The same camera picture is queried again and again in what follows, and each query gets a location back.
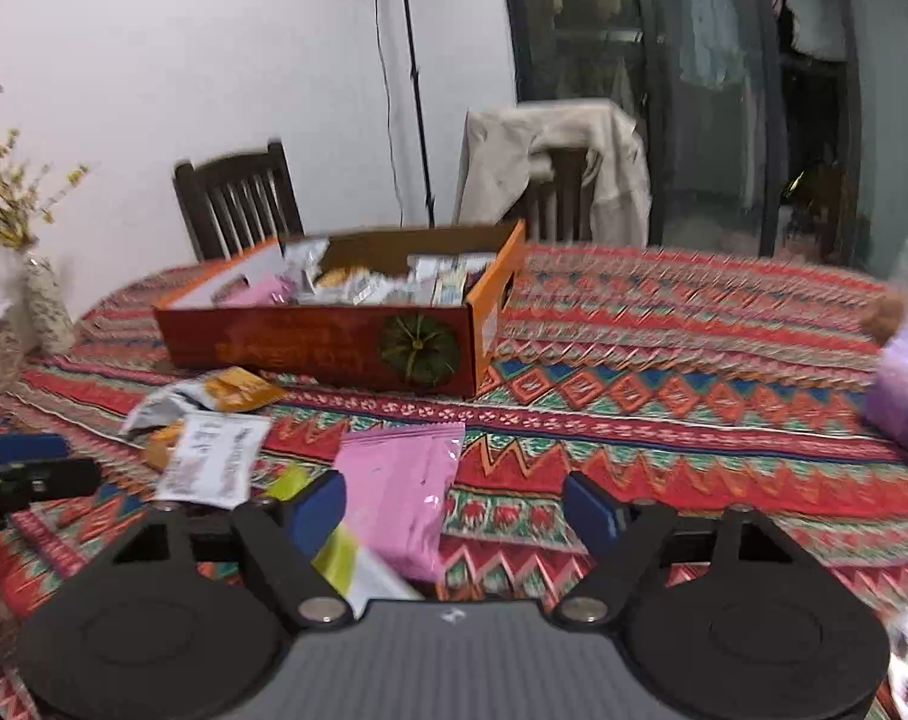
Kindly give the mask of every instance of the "white wall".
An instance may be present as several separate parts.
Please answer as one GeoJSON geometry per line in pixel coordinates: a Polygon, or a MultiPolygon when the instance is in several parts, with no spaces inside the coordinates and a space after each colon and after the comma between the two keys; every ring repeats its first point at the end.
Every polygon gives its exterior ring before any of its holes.
{"type": "Polygon", "coordinates": [[[850,0],[861,85],[863,266],[887,278],[908,235],[908,0],[850,0]]]}
{"type": "MultiPolygon", "coordinates": [[[[401,0],[381,0],[406,223],[425,220],[401,0]]],[[[512,103],[505,0],[412,0],[438,220],[469,107],[512,103]]],[[[93,165],[40,251],[69,310],[193,259],[170,175],[282,138],[308,232],[398,222],[374,0],[0,0],[0,133],[93,165]]],[[[13,270],[0,251],[1,282],[13,270]]]]}

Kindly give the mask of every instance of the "patterned tablecloth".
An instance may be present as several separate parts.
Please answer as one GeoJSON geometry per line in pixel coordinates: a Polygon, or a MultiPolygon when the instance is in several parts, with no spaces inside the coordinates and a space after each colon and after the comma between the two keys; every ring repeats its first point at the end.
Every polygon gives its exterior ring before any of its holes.
{"type": "MultiPolygon", "coordinates": [[[[101,458],[108,480],[91,499],[16,514],[0,533],[6,717],[33,713],[11,666],[16,619],[142,514],[157,474],[116,433],[145,394],[179,376],[150,307],[196,272],[107,298],[69,354],[33,360],[0,398],[0,428],[60,432],[101,458]]],[[[851,272],[773,261],[533,247],[476,399],[295,386],[264,410],[275,423],[255,484],[291,463],[329,464],[345,430],[462,420],[443,597],[494,591],[550,604],[575,583],[588,562],[558,493],[580,469],[623,499],[688,512],[754,504],[890,610],[908,598],[908,459],[858,416],[876,347],[857,314],[880,292],[851,272]]]]}

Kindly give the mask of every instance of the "floral patterned vase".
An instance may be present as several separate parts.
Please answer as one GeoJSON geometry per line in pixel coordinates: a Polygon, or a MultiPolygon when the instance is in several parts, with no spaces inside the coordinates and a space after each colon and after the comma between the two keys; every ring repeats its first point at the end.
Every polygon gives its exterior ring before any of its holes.
{"type": "Polygon", "coordinates": [[[74,324],[64,308],[51,263],[27,250],[23,275],[24,299],[41,349],[46,354],[64,354],[74,343],[74,324]]]}

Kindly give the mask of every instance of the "orange box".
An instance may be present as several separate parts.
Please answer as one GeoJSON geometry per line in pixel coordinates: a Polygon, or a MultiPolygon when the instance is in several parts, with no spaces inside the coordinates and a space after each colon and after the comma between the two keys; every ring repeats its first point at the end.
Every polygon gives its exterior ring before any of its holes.
{"type": "Polygon", "coordinates": [[[214,293],[283,271],[276,239],[211,266],[155,306],[171,360],[183,368],[225,365],[302,373],[339,386],[471,396],[484,380],[513,274],[526,250],[524,223],[384,229],[332,235],[321,270],[364,266],[408,271],[412,254],[496,251],[460,306],[249,306],[215,308],[214,293]]]}

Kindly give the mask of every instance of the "wooden chair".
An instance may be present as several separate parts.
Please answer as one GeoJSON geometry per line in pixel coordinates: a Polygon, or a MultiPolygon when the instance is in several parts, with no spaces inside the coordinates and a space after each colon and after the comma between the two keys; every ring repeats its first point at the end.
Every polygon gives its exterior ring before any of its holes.
{"type": "Polygon", "coordinates": [[[284,148],[229,154],[194,167],[174,168],[184,223],[199,260],[232,257],[270,237],[300,235],[284,148]]]}
{"type": "Polygon", "coordinates": [[[555,148],[547,154],[554,178],[547,182],[532,180],[504,218],[523,218],[532,241],[590,241],[595,181],[584,181],[587,149],[555,148]]]}

